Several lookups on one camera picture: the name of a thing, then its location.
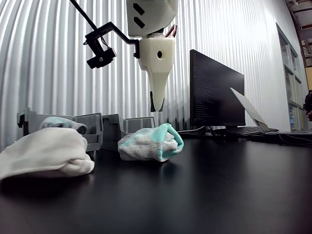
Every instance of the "laptop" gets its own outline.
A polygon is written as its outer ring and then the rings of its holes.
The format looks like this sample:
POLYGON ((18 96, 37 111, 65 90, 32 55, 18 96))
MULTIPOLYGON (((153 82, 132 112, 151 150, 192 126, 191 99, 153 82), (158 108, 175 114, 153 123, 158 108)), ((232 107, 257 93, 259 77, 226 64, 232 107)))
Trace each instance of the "laptop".
POLYGON ((280 135, 280 134, 289 135, 291 134, 291 135, 297 135, 297 136, 312 135, 312 131, 279 132, 277 129, 269 128, 267 124, 265 123, 265 121, 263 120, 263 118, 257 112, 257 110, 250 103, 250 101, 244 95, 240 94, 235 89, 231 88, 231 90, 263 134, 265 135, 280 135))

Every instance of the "ceiling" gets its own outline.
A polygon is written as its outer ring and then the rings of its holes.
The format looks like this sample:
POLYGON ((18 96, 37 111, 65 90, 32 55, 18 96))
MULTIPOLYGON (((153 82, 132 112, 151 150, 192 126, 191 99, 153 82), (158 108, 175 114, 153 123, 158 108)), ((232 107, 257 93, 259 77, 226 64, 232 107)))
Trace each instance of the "ceiling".
POLYGON ((285 0, 299 28, 307 67, 312 67, 312 0, 285 0))

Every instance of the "desk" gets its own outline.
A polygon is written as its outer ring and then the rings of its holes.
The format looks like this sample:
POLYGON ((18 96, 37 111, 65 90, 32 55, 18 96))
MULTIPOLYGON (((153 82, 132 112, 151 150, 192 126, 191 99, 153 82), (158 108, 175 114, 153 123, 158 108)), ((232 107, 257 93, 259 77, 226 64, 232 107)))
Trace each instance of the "desk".
POLYGON ((6 179, 1 234, 311 234, 312 149, 187 139, 170 161, 101 151, 90 175, 6 179))

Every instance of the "monitor screen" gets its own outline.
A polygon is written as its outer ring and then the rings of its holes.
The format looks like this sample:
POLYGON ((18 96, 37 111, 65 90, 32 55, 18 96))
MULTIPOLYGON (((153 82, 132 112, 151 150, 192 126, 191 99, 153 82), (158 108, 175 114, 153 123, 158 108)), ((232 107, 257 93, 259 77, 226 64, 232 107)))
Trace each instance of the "monitor screen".
POLYGON ((190 51, 191 126, 245 126, 244 107, 230 88, 244 95, 244 75, 190 51))

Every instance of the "window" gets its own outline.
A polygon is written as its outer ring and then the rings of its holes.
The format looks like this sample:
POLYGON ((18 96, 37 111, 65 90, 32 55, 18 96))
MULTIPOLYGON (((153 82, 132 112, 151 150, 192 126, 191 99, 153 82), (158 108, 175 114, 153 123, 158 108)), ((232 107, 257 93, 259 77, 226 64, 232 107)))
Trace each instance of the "window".
POLYGON ((308 120, 303 110, 301 77, 298 69, 299 57, 278 25, 277 30, 285 70, 291 130, 305 130, 308 126, 308 120))
POLYGON ((289 120, 291 123, 291 130, 298 130, 298 119, 297 119, 297 108, 295 106, 289 105, 289 120))
POLYGON ((299 109, 299 118, 300 118, 300 130, 307 129, 307 116, 306 111, 299 109))
POLYGON ((285 78, 288 100, 295 102, 293 76, 287 70, 285 70, 285 78))

